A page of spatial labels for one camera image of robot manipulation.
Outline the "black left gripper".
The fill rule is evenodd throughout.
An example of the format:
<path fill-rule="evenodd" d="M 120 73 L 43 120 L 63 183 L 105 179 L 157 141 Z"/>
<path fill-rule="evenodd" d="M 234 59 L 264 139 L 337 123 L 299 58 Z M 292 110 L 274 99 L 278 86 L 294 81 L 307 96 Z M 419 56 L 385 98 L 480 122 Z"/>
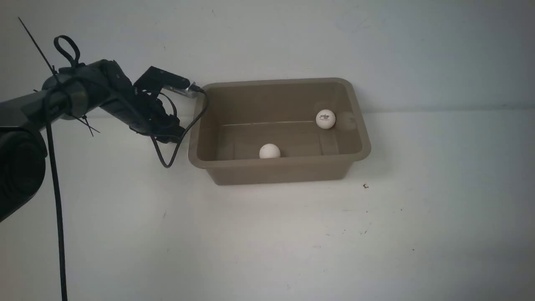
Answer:
<path fill-rule="evenodd" d="M 177 144 L 185 129 L 180 126 L 174 103 L 171 103 L 172 114 L 166 112 L 163 102 L 158 98 L 161 93 L 146 93 L 134 86 L 126 86 L 125 98 L 138 115 L 127 109 L 129 116 L 125 124 L 141 135 L 153 135 L 161 143 Z"/>

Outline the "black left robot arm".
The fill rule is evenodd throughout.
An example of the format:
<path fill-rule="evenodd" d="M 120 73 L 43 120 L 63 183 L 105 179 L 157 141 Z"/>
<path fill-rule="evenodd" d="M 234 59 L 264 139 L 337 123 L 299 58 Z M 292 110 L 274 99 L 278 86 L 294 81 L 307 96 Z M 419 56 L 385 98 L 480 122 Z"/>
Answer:
<path fill-rule="evenodd" d="M 149 67 L 132 83 L 116 61 L 63 67 L 42 90 L 1 103 L 1 220 L 41 187 L 48 155 L 41 131 L 59 119 L 77 120 L 101 108 L 140 135 L 177 143 L 185 129 L 167 114 L 157 93 L 186 90 L 191 82 Z"/>

